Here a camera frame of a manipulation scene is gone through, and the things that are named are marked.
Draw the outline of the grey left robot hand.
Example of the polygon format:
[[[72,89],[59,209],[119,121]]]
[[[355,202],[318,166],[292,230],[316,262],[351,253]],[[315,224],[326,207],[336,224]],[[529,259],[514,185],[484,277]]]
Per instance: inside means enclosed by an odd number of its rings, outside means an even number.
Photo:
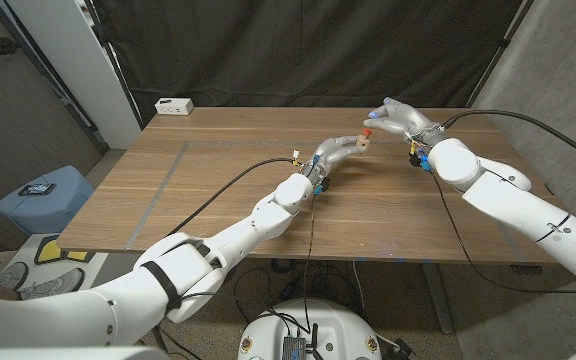
[[[358,143],[358,136],[342,136],[323,141],[302,167],[300,173],[314,188],[320,186],[332,168],[351,155],[364,153],[368,146]]]

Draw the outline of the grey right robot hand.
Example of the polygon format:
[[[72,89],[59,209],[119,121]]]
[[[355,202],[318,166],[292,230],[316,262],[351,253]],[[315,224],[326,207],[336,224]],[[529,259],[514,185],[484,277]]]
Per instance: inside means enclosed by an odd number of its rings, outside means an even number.
[[[447,139],[441,124],[429,120],[414,107],[389,97],[383,100],[380,107],[369,112],[363,125],[403,135],[407,140],[414,140],[430,147]]]

